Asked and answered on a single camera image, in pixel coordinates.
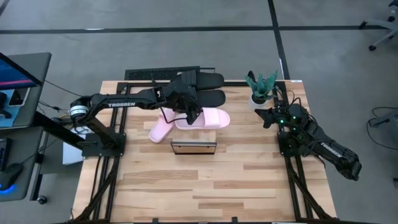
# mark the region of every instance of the gray floor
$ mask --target gray floor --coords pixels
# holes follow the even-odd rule
[[[353,26],[369,17],[386,19],[390,0],[274,0],[280,26]],[[11,0],[0,29],[90,29],[177,26],[270,26],[267,1]],[[370,52],[386,30],[282,31],[291,79],[304,81],[311,112],[323,129],[357,152],[360,180],[348,181],[327,167],[338,216],[343,220],[396,223],[398,151],[375,145],[366,134],[370,110],[398,106],[398,40]],[[227,79],[247,71],[280,69],[273,31],[163,32],[123,34],[0,35],[4,54],[51,52],[47,79],[80,94],[103,80],[121,80],[125,69],[200,65]],[[42,100],[64,108],[75,97],[45,85]],[[57,112],[45,110],[48,116]],[[371,130],[398,147],[387,128]],[[51,201],[0,203],[1,223],[52,223],[69,218],[79,166],[46,176],[41,193]]]

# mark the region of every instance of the wooden tabletop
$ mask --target wooden tabletop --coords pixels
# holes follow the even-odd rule
[[[308,109],[303,83],[285,82]],[[114,94],[117,83],[103,82],[101,93]],[[231,124],[217,130],[215,155],[175,155],[169,137],[154,144],[148,133],[159,110],[128,109],[127,145],[119,165],[112,222],[151,222],[152,218],[160,222],[230,222],[231,217],[241,222],[294,221],[285,162],[277,143],[278,127],[262,127],[262,119],[248,105],[248,86],[222,90],[226,103],[220,108],[229,113]],[[109,125],[111,112],[103,110],[97,118]],[[335,217],[323,164],[312,156],[302,160],[309,191]],[[75,217],[90,201],[96,162],[93,157],[83,163],[73,205]],[[305,217],[302,195],[297,192]],[[104,201],[100,218],[104,217]]]

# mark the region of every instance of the white flower pot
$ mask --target white flower pot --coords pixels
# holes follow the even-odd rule
[[[250,106],[250,108],[252,108],[253,110],[255,110],[255,109],[265,109],[265,108],[266,108],[266,104],[267,104],[267,101],[265,101],[265,102],[262,103],[262,104],[257,104],[257,103],[255,103],[255,102],[253,101],[252,96],[250,96],[250,99],[249,99],[249,106]]]

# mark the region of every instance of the computer mouse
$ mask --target computer mouse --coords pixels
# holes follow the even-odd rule
[[[24,166],[22,164],[11,164],[4,171],[0,172],[0,190],[7,190],[17,180]]]

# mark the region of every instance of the pink slipper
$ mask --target pink slipper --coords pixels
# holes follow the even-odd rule
[[[175,121],[175,125],[181,130],[194,130],[194,129],[220,129],[229,125],[231,118],[227,112],[217,108],[202,108],[203,112],[200,113],[196,121],[189,125],[186,120],[180,119]],[[186,114],[178,114],[176,118],[186,118]]]
[[[175,112],[168,108],[163,108],[164,114],[166,115],[167,121],[171,121],[175,118]],[[174,122],[170,124],[166,123],[164,119],[163,113],[159,113],[159,118],[155,124],[155,126],[149,132],[149,139],[154,143],[161,142],[168,133],[173,129]]]

